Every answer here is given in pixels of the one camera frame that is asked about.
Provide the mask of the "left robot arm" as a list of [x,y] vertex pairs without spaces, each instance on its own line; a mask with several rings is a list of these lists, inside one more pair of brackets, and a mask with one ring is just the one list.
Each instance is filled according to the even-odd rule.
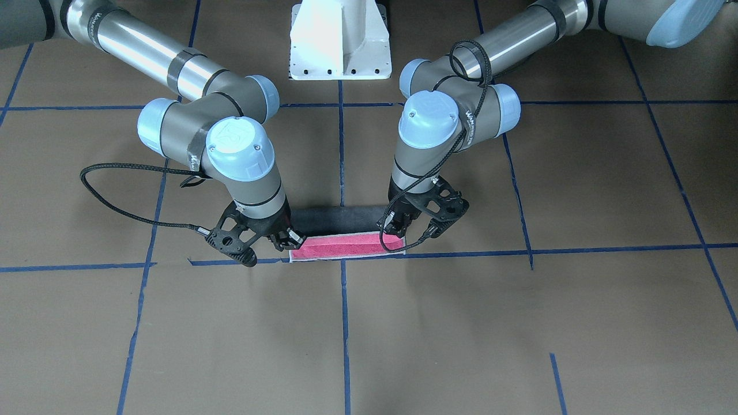
[[402,238],[426,214],[423,242],[466,213],[469,203],[440,171],[453,153],[500,137],[519,122],[520,99],[511,87],[497,84],[496,76],[586,29],[675,49],[698,37],[722,6],[722,1],[537,1],[477,39],[459,40],[435,61],[409,62],[399,79],[406,102],[379,233]]

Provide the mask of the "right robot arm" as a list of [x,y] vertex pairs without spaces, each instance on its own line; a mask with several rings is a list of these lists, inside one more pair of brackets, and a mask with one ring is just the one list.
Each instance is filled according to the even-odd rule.
[[305,235],[293,226],[275,150],[263,124],[276,115],[280,97],[270,79],[241,77],[140,21],[114,1],[3,1],[2,48],[70,39],[112,55],[166,86],[176,100],[156,98],[137,120],[141,142],[183,165],[107,163],[81,171],[82,184],[97,169],[139,169],[186,176],[182,187],[221,182],[231,202],[213,228],[150,220],[161,228],[189,229],[216,251],[255,266],[252,246],[268,239],[278,251],[297,250]]

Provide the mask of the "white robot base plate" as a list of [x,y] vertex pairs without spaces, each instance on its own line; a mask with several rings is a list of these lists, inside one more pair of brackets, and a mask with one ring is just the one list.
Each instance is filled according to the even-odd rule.
[[392,74],[385,5],[303,1],[292,7],[288,75],[295,81],[384,80]]

